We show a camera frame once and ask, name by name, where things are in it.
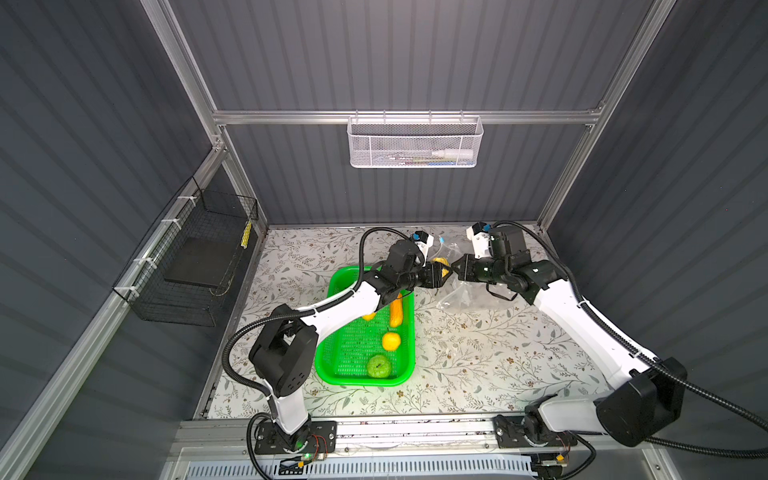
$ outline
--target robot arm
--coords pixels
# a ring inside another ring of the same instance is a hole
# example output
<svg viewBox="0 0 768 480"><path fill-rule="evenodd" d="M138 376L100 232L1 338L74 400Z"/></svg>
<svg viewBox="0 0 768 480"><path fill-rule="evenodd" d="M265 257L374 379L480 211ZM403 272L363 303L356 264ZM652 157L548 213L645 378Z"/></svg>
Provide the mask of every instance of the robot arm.
<svg viewBox="0 0 768 480"><path fill-rule="evenodd" d="M476 223L467 229L474 254L452 265L464 281L503 283L552 318L590 356L613 392L596 396L548 396L526 408L526 436L533 444L547 442L554 432L606 432L635 446L680 416L683 387L659 376L631 355L582 309L595 312L616 334L647 358L648 349L621 332L588 300L578 302L571 284L548 260L531 262L522 231L491 229ZM678 377L686 371L675 359L660 362Z"/></svg>
<svg viewBox="0 0 768 480"><path fill-rule="evenodd" d="M310 374L317 345L354 319L389 305L401 290L438 288L449 278L449 266L426 261L433 243L431 235L417 231L410 240L392 245L381 268L365 272L359 285L314 305L296 310L281 305L273 311L272 316L293 318L267 323L248 358L265 380L272 418L286 443L295 445L309 435L301 385Z"/></svg>

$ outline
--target green plastic basket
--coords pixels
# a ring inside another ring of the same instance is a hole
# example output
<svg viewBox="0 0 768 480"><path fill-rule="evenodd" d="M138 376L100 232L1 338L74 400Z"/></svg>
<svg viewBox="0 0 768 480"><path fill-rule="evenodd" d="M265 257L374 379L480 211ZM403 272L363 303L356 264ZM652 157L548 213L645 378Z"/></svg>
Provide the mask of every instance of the green plastic basket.
<svg viewBox="0 0 768 480"><path fill-rule="evenodd" d="M328 296L352 286L357 281L359 268L345 266L331 277ZM317 347L315 370L325 383L331 385L397 386L413 374L416 366L413 295L402 299L402 325L389 327L389 307L382 308L373 320L354 319L332 333ZM382 337L387 332L400 335L400 348L387 352ZM385 355L392 362L392 375L386 379L368 376L368 360L374 355Z"/></svg>

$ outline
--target white wire basket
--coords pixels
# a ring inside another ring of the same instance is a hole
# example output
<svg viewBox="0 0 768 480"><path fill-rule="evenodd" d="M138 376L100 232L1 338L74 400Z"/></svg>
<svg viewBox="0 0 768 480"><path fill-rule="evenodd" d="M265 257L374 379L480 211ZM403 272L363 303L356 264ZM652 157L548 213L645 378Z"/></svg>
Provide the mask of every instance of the white wire basket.
<svg viewBox="0 0 768 480"><path fill-rule="evenodd" d="M477 116L403 113L352 116L346 132L355 168L471 168L483 130Z"/></svg>

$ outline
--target vent grille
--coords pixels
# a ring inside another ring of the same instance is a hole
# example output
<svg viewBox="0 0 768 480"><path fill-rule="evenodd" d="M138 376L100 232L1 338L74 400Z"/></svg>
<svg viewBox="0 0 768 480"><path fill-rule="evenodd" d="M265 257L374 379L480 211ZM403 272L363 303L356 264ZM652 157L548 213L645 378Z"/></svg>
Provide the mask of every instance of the vent grille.
<svg viewBox="0 0 768 480"><path fill-rule="evenodd" d="M421 475L523 475L535 477L531 459L521 455L430 455L382 458L328 458L310 463L301 474L279 475L277 460L260 463L272 478L389 478ZM260 480L247 460L190 462L187 480Z"/></svg>

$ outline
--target leaf pattern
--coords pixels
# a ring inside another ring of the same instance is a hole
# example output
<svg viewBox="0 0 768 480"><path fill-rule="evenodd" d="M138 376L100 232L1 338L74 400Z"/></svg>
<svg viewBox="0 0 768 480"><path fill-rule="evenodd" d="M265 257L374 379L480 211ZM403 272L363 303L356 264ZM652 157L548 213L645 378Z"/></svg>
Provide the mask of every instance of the leaf pattern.
<svg viewBox="0 0 768 480"><path fill-rule="evenodd" d="M456 242L462 252L472 245L464 227L414 227ZM277 306L298 307L326 297L331 276L357 264L364 229L311 228L271 230L246 307L243 326ZM534 261L543 249L525 236ZM395 236L373 233L366 241L366 262L382 260ZM609 390L584 351L551 319L518 297L510 308L452 315L436 308L435 291L417 289L416 367L400 386L333 386L312 369L303 385L310 414L388 415L441 412L522 410L531 400L560 392L569 396ZM230 357L241 375L258 380L248 352L259 329L235 345ZM246 418L268 411L256 390L222 375L208 412L209 419Z"/></svg>

